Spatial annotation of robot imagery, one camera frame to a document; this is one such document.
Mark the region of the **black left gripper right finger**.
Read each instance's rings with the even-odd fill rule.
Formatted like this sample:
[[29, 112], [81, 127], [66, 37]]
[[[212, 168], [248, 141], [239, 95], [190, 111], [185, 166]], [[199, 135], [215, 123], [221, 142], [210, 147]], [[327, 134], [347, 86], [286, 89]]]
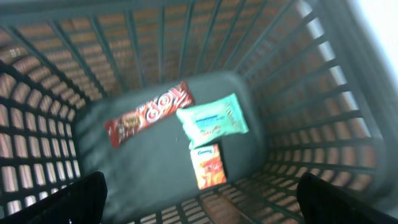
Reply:
[[309, 224], [397, 224], [382, 213], [306, 172], [297, 185], [297, 201], [305, 223]]

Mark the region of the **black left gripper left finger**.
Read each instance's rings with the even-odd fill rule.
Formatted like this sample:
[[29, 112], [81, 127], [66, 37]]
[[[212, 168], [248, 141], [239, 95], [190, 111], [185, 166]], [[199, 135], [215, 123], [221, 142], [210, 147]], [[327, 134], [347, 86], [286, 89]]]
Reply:
[[1, 223], [99, 224], [107, 193], [104, 174], [96, 171], [43, 200], [2, 218]]

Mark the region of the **small orange carton box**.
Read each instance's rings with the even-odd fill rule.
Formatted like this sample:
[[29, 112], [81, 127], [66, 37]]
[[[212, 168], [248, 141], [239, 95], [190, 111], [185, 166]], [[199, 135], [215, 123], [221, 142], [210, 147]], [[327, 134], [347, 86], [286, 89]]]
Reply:
[[217, 144], [191, 150], [190, 157], [200, 190], [226, 183], [226, 175]]

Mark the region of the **mint green wipes pack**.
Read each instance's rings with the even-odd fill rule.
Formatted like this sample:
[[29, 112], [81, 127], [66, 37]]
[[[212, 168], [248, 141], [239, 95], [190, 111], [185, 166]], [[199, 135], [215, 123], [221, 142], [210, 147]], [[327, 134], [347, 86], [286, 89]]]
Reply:
[[232, 93], [211, 103], [178, 109], [177, 118], [194, 150], [215, 139], [249, 131], [238, 97]]

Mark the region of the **red brown chocolate bar wrapper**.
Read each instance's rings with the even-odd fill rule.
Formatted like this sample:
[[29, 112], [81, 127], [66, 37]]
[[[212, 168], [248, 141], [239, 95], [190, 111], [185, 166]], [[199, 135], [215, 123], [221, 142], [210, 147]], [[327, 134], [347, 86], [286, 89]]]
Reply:
[[149, 128], [156, 122], [173, 115], [178, 109], [194, 104], [194, 98], [186, 82], [170, 88], [153, 100], [139, 105], [134, 110], [104, 124], [113, 147]]

